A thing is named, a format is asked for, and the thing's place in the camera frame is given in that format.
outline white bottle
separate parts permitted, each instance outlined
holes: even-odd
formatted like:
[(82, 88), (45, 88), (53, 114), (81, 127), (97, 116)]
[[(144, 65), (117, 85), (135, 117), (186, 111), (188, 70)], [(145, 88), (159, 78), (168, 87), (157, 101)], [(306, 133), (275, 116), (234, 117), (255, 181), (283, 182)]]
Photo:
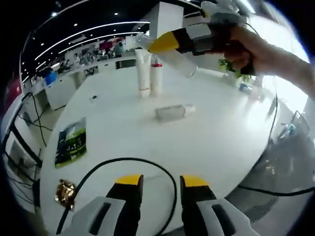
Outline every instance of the white bottle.
[(192, 104), (168, 106), (156, 108), (156, 117), (159, 121), (166, 122), (182, 119), (195, 111), (196, 108)]
[(151, 96), (158, 97), (162, 94), (162, 63), (157, 60), (151, 64)]
[(136, 49), (138, 88), (141, 97), (150, 95), (151, 54), (144, 49)]

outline floor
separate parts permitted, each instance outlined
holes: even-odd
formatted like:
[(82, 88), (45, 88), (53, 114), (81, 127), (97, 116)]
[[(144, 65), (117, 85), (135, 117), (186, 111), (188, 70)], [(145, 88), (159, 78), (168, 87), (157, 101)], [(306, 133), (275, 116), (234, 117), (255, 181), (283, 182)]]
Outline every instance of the floor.
[[(52, 111), (49, 108), (41, 116), (41, 125), (48, 129), (53, 129), (59, 116), (64, 108)], [(43, 137), (48, 143), (51, 131), (43, 128)], [(39, 127), (30, 125), (30, 130), (34, 134), (38, 143), (44, 148)], [(296, 197), (270, 197), (261, 193), (254, 193), (247, 190), (234, 190), (227, 196), (232, 204), (250, 218), (252, 227), (260, 235), (268, 236), (284, 236), (287, 234), (290, 227), (294, 224), (297, 216), (301, 213), (307, 200), (311, 194), (296, 196)], [(35, 228), (39, 236), (48, 235), (43, 227), (43, 222), (40, 217), (40, 209), (36, 209), (37, 214), (26, 213), (30, 224)], [(177, 229), (166, 236), (184, 236), (184, 230)]]

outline gold wrapper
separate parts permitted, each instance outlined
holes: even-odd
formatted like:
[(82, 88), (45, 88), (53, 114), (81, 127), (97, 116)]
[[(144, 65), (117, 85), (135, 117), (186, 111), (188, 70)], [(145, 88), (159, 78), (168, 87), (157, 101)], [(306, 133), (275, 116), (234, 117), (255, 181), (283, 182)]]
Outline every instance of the gold wrapper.
[(63, 179), (60, 179), (59, 182), (60, 183), (57, 186), (55, 200), (64, 207), (70, 204), (70, 210), (73, 210), (75, 185)]

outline white cabinet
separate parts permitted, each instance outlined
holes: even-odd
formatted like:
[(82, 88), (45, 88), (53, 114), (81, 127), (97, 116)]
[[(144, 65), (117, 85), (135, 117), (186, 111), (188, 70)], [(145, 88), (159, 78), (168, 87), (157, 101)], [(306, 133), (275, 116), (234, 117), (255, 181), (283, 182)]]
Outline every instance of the white cabinet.
[(73, 77), (67, 76), (54, 81), (45, 90), (51, 109), (56, 110), (67, 105), (77, 89)]

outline white table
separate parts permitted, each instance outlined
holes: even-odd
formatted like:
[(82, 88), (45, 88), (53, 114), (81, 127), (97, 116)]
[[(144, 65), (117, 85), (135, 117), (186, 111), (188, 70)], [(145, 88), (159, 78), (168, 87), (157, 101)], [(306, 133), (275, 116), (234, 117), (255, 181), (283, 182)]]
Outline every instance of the white table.
[[(211, 182), (218, 198), (229, 194), (262, 154), (273, 116), (271, 100), (252, 101), (211, 73), (185, 78), (164, 66), (163, 96), (138, 96), (136, 68), (91, 76), (79, 88), (52, 132), (44, 153), (40, 181), (41, 212), (46, 229), (55, 233), (64, 208), (54, 200), (59, 179), (78, 184), (96, 164), (117, 157), (139, 157), (157, 162), (178, 183), (176, 212), (167, 231), (182, 226), (179, 177), (198, 175)], [(169, 123), (154, 119), (157, 107), (192, 103), (195, 114)], [(58, 132), (87, 117), (87, 153), (77, 162), (55, 169)], [(85, 183), (75, 200), (75, 211), (96, 196), (106, 196), (116, 178), (144, 175), (139, 236), (154, 235), (165, 223), (173, 199), (172, 183), (156, 167), (119, 162), (102, 167)], [(70, 212), (63, 229), (69, 226)]]

